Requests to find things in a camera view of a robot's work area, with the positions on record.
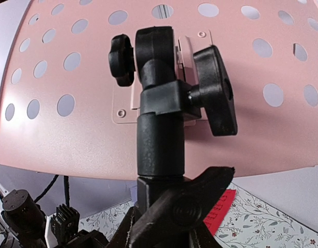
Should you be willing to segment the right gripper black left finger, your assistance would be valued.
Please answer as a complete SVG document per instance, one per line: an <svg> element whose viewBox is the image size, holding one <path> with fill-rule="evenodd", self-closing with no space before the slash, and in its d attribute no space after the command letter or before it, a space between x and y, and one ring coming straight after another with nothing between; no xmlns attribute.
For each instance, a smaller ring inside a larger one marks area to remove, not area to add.
<svg viewBox="0 0 318 248"><path fill-rule="evenodd" d="M158 210L164 178L138 178L137 202L112 237L112 247L164 247L163 211Z"/></svg>

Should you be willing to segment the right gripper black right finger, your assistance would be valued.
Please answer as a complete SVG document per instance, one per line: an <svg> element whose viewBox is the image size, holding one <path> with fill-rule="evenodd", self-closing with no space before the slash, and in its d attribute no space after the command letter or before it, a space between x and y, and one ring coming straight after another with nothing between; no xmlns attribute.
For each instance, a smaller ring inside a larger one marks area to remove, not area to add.
<svg viewBox="0 0 318 248"><path fill-rule="evenodd" d="M164 247L219 247L205 217L231 183L233 167L209 167L195 179L164 178L158 210L163 211Z"/></svg>

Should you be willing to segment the pink music stand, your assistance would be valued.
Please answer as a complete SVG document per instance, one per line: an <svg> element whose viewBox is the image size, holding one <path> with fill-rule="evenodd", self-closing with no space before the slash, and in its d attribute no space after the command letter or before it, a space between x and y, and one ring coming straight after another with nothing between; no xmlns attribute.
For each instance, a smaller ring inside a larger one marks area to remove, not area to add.
<svg viewBox="0 0 318 248"><path fill-rule="evenodd" d="M0 164L126 180L318 165L318 2L30 1Z"/></svg>

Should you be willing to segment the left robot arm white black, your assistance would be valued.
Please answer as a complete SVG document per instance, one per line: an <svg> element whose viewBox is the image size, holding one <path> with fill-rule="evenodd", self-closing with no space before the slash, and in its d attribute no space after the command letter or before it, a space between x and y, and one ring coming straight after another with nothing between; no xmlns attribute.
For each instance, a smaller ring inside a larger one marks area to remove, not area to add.
<svg viewBox="0 0 318 248"><path fill-rule="evenodd" d="M0 247L107 247L109 241L98 230L79 230L80 215L70 207L69 178L64 176L65 203L53 215L45 215L38 204L58 179L32 199L27 190L7 191L0 183Z"/></svg>

